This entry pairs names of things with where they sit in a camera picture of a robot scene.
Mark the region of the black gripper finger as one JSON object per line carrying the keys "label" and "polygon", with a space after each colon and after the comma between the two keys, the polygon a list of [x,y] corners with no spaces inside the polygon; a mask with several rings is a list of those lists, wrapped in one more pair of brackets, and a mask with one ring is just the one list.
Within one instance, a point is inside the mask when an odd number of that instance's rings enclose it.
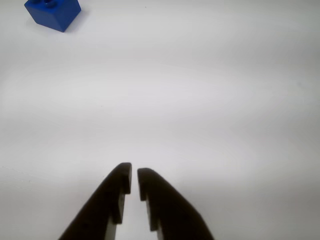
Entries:
{"label": "black gripper finger", "polygon": [[139,168],[137,178],[150,230],[159,240],[214,239],[199,212],[160,174]]}
{"label": "black gripper finger", "polygon": [[61,240],[114,240],[123,221],[125,196],[131,193],[132,164],[117,165],[60,236]]}

